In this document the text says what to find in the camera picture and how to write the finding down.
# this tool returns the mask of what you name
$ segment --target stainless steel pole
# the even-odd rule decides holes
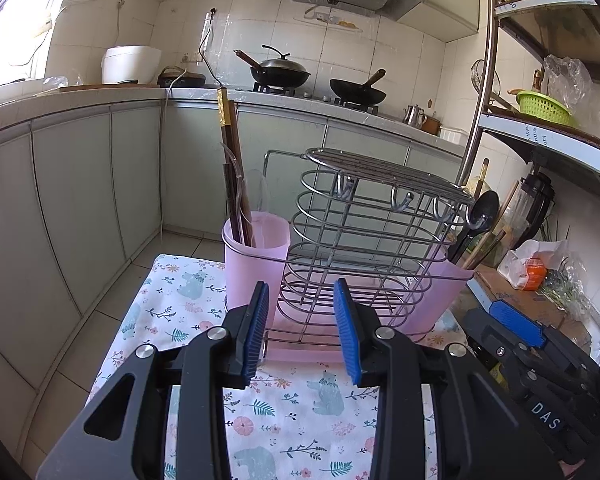
[[[484,74],[482,75],[482,84],[478,95],[478,104],[475,108],[474,122],[471,125],[471,133],[464,150],[460,170],[456,177],[456,184],[464,186],[469,180],[471,168],[474,166],[475,156],[478,153],[480,140],[482,139],[482,128],[478,126],[480,115],[487,111],[489,104],[491,87],[493,86],[493,73],[496,68],[496,50],[498,47],[498,18],[495,12],[495,6],[498,0],[487,0],[487,44],[484,53]]]

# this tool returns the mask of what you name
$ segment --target pan handle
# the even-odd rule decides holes
[[[251,57],[247,56],[243,51],[241,51],[241,50],[234,50],[234,52],[235,52],[236,56],[238,56],[241,60],[246,61],[247,63],[249,63],[256,70],[262,70],[261,65],[256,60],[254,60]]]
[[[280,59],[286,59],[286,56],[291,56],[291,52],[287,52],[286,54],[282,54],[282,52],[280,52],[278,49],[273,48],[272,46],[269,45],[263,45],[263,48],[270,48],[271,50],[275,50],[278,54],[280,54]]]
[[[384,68],[381,68],[375,74],[373,74],[369,78],[369,80],[363,84],[363,86],[371,86],[373,83],[380,81],[384,77],[385,74],[386,74],[386,70]]]

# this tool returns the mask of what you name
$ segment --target black spoon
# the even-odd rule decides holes
[[[446,259],[452,264],[458,263],[466,248],[477,235],[487,232],[493,227],[493,221],[498,215],[500,199],[495,191],[483,193],[475,201],[471,211],[467,213],[466,225],[460,231],[455,243],[449,247]]]

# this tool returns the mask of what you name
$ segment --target tiled floor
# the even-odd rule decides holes
[[[224,245],[172,233],[157,235],[100,301],[62,359],[33,418],[22,457],[35,478],[38,467],[84,406],[102,360],[158,254],[224,261]]]

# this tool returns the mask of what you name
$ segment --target wire rack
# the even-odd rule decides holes
[[[353,299],[373,306],[398,330],[446,258],[447,235],[461,228],[473,199],[443,178],[368,156],[312,148],[300,156],[315,169],[291,218],[293,238],[267,344],[297,349],[339,346],[333,283],[346,278]]]

